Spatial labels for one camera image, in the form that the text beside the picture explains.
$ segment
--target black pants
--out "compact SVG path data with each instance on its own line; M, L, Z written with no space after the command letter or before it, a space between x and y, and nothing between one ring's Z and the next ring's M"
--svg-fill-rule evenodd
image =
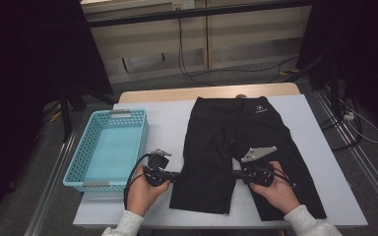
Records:
M240 161L250 148L266 147L278 148L265 158L281 164L296 184L294 191L299 201L314 217L326 218L290 130L264 96L196 100L185 137L182 178L173 184L170 208L229 213L236 181L231 175L232 159ZM251 189L250 192L262 220L284 218L265 198Z

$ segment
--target plastic basket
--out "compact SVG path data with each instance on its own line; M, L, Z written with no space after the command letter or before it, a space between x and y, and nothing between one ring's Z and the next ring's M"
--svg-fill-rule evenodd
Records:
M144 154L148 130L144 109L94 112L63 184L80 192L122 191Z

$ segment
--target person's arm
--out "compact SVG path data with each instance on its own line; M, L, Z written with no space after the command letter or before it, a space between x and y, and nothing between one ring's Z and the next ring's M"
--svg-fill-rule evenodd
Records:
M272 161L271 163L276 171L283 171L277 161ZM306 206L299 203L292 188L285 180L275 176L273 184L269 187L253 183L250 184L250 187L285 214L284 219L290 223L297 236L342 235L333 224L318 222L309 213Z
M118 226L114 229L106 228L102 236L137 235L147 210L153 205L158 196L168 189L170 181L166 181L158 187L153 187L147 182L145 176L142 175L143 173L143 166L139 165L136 176L140 177L137 177L130 187L127 209L124 209Z

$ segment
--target white sleeve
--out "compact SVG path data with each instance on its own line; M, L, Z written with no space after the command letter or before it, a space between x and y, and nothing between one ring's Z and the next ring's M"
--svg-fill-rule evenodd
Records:
M305 205L298 206L284 220L290 223L297 236L340 236L340 231L331 223L318 222Z
M102 236L135 236L144 218L134 212L124 209L121 220L115 229L107 227Z

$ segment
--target hand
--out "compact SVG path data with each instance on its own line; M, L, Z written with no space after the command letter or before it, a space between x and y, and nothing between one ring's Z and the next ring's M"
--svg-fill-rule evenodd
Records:
M276 169L282 170L281 165L277 161L270 162ZM251 189L265 197L273 207L280 209L284 214L299 207L299 201L296 198L290 185L283 179L275 176L273 184L269 187L264 187L254 183L250 184Z
M137 167L136 176L144 174L143 165ZM164 193L170 181L164 182L158 187L151 186L144 175L138 177L130 187L128 193L127 209L144 217L146 211L153 205L158 196Z

